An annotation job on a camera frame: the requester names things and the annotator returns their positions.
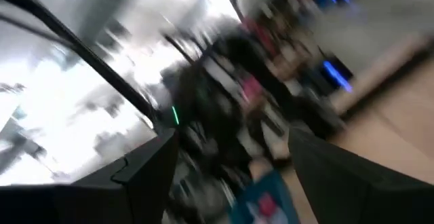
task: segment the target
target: green light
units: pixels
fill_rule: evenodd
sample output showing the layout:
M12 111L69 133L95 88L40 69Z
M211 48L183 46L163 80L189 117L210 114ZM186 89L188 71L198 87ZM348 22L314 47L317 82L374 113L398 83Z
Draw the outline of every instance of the green light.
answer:
M174 112L174 115L175 115L176 124L179 125L178 114L176 113L175 106L172 106L172 111Z

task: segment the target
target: black handrail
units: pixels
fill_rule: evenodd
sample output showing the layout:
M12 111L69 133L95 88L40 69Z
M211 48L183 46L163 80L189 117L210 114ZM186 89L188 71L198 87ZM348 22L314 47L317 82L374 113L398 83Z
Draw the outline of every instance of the black handrail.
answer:
M99 75L114 87L122 96L132 103L143 115L150 116L152 106L126 82L118 73L108 66L101 58L91 51L80 39L69 30L57 17L53 15L38 0L4 0L11 5L32 14L42 21L51 31L65 39L76 52Z

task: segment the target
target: shopping bag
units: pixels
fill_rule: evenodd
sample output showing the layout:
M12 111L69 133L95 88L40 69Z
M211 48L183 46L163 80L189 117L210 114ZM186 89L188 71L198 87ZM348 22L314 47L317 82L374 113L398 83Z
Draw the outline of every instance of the shopping bag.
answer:
M230 211L234 224L299 224L290 192L274 170L247 187Z

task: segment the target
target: escalator handrail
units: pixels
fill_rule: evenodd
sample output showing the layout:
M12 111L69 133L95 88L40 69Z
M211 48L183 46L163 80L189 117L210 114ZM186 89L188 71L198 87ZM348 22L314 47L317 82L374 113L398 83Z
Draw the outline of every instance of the escalator handrail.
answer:
M114 87L122 96L137 108L143 115L150 116L152 106L131 85L91 51L80 39L68 29L38 0L3 0L38 18L44 25L59 37L71 43L76 52L91 68Z

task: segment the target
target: glass panel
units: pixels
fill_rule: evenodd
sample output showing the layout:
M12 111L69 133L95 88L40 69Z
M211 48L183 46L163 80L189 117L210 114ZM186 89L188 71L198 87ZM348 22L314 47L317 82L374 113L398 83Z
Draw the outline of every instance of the glass panel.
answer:
M155 136L148 118L83 60L65 69L70 51L40 42L49 54L20 58L32 66L6 62L20 52L0 53L0 185L72 183ZM129 59L109 65L138 88Z

